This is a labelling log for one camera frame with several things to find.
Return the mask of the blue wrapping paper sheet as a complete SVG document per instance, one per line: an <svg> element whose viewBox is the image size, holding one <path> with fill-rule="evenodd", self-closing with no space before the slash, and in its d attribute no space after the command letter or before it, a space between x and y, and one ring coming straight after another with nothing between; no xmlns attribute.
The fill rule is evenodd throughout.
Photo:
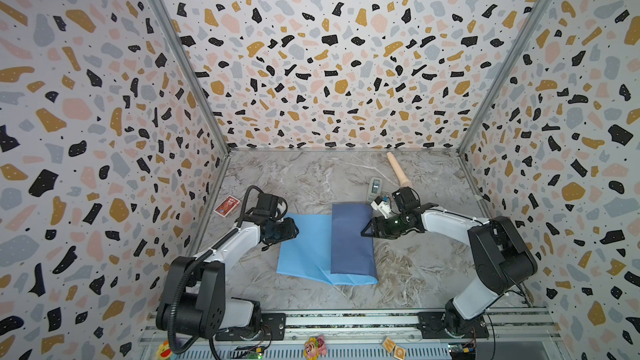
<svg viewBox="0 0 640 360"><path fill-rule="evenodd" d="M330 215L292 214L296 238L281 244L277 273L333 286L378 283L374 245L361 231L373 210L362 203L338 203Z"/></svg>

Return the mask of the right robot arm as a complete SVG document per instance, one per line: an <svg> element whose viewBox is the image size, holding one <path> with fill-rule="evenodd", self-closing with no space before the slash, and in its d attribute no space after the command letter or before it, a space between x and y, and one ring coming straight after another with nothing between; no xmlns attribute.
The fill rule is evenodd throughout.
<svg viewBox="0 0 640 360"><path fill-rule="evenodd" d="M476 277L444 308L443 329L463 336L485 311L513 286L535 275L538 265L510 218L475 218L452 213L436 203L420 203L413 188L392 193L393 209L378 196L380 213L361 231L365 238L397 239L408 233L438 233L470 247Z"/></svg>

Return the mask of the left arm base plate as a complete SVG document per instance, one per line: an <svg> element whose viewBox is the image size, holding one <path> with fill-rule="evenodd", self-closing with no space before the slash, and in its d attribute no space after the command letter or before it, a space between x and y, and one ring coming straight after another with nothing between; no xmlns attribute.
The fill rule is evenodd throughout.
<svg viewBox="0 0 640 360"><path fill-rule="evenodd" d="M241 343L283 341L286 321L285 313L262 313L260 320L253 318L248 326L220 329L215 339L218 342Z"/></svg>

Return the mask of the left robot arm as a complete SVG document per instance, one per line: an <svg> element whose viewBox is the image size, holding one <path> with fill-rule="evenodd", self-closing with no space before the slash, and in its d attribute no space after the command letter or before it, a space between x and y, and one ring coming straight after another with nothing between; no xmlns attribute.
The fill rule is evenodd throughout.
<svg viewBox="0 0 640 360"><path fill-rule="evenodd" d="M200 253L172 261L161 294L156 327L168 334L170 344L180 350L196 340L211 339L230 330L252 338L261 329L262 310L258 301L229 298L226 274L251 249L292 240L299 229L287 216L284 198L251 186L255 191L251 208L242 204L233 227L213 246Z"/></svg>

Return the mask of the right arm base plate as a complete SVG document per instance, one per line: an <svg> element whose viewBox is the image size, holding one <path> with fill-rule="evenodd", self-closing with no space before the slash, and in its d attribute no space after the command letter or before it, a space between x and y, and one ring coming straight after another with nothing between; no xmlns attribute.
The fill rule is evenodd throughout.
<svg viewBox="0 0 640 360"><path fill-rule="evenodd" d="M418 330L423 339L471 339L490 336L483 316L466 320L450 311L419 312Z"/></svg>

